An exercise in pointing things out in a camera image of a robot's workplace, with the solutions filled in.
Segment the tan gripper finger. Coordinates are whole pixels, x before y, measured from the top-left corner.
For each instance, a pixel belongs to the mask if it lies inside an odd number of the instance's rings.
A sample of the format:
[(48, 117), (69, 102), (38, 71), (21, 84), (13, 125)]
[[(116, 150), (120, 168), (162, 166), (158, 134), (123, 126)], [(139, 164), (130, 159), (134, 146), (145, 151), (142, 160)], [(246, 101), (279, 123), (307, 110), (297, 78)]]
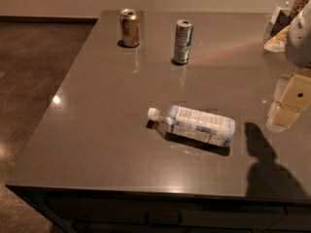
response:
[(272, 132), (284, 132), (310, 105), (311, 70), (301, 69), (291, 75), (282, 74), (276, 84), (265, 126)]

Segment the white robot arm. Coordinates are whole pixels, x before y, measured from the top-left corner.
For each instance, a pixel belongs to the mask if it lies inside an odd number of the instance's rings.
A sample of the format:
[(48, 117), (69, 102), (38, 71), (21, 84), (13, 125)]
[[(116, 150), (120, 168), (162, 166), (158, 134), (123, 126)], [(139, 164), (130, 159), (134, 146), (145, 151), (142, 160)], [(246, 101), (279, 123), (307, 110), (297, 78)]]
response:
[(283, 52), (297, 67), (294, 73), (280, 76), (267, 115), (266, 128), (281, 133), (311, 105), (311, 1), (264, 49)]

